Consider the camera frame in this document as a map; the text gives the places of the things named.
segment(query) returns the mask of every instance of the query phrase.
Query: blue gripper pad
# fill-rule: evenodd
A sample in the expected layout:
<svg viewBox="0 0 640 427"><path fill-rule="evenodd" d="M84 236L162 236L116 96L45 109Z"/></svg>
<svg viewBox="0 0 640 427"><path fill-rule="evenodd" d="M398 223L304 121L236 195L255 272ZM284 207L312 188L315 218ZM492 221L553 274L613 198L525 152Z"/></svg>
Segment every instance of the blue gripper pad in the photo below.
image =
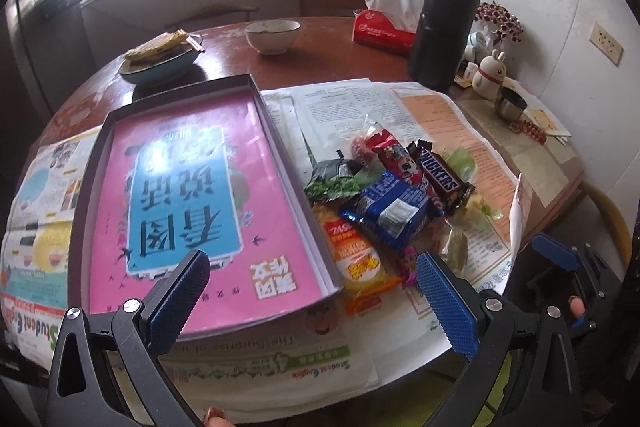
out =
<svg viewBox="0 0 640 427"><path fill-rule="evenodd" d="M546 233L534 235L533 239L531 239L531 246L533 250L567 272L576 271L580 266L578 256L574 252L566 249Z"/></svg>
<svg viewBox="0 0 640 427"><path fill-rule="evenodd" d="M192 250L145 298L140 330L152 357L168 353L209 282L209 257Z"/></svg>
<svg viewBox="0 0 640 427"><path fill-rule="evenodd" d="M480 347L478 320L431 255L420 254L415 271L418 285L433 308L453 350L471 360Z"/></svg>

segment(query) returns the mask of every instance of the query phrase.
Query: blue plate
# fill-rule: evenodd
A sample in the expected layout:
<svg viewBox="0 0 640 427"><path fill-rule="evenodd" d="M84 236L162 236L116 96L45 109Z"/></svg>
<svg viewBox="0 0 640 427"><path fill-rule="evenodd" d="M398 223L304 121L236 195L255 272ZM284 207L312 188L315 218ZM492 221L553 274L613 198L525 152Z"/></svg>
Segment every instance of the blue plate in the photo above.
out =
<svg viewBox="0 0 640 427"><path fill-rule="evenodd" d="M200 35L191 35L191 37L198 44L202 44ZM152 66L132 67L128 60L124 60L118 69L118 73L127 82L137 86L153 86L173 80L183 74L195 62L198 55L202 53L193 49L188 43L183 43L181 46L184 47L184 51L180 55L168 58Z"/></svg>

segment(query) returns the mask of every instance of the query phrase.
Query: yellow chip bag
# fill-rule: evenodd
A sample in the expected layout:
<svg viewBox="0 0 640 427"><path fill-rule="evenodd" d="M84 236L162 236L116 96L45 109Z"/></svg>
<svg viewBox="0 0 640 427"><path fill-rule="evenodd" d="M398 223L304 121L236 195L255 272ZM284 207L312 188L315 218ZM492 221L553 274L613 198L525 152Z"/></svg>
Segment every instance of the yellow chip bag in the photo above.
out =
<svg viewBox="0 0 640 427"><path fill-rule="evenodd" d="M342 276L348 314L359 304L401 282L382 266L375 247L351 223L338 216L330 204L314 205L314 213L332 247L335 266Z"/></svg>

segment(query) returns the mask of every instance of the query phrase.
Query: blue snack package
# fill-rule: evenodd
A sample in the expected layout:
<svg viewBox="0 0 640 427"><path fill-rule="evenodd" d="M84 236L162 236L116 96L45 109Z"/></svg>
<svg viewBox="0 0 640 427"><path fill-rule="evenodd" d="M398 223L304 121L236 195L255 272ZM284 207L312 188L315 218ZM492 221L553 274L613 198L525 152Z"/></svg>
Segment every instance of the blue snack package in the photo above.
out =
<svg viewBox="0 0 640 427"><path fill-rule="evenodd" d="M369 227L382 241L402 251L425 218L440 215L431 198L395 174L382 176L340 208L340 216Z"/></svg>

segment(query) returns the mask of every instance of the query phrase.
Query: wall outlet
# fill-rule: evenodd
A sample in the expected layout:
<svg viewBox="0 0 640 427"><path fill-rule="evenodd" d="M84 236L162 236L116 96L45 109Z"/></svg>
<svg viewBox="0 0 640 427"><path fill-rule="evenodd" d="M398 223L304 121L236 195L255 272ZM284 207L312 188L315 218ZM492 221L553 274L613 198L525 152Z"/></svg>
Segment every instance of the wall outlet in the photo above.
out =
<svg viewBox="0 0 640 427"><path fill-rule="evenodd" d="M622 46L620 46L620 43L609 35L598 23L593 25L593 30L591 30L589 40L593 42L601 52L607 55L611 62L618 65L622 55Z"/></svg>

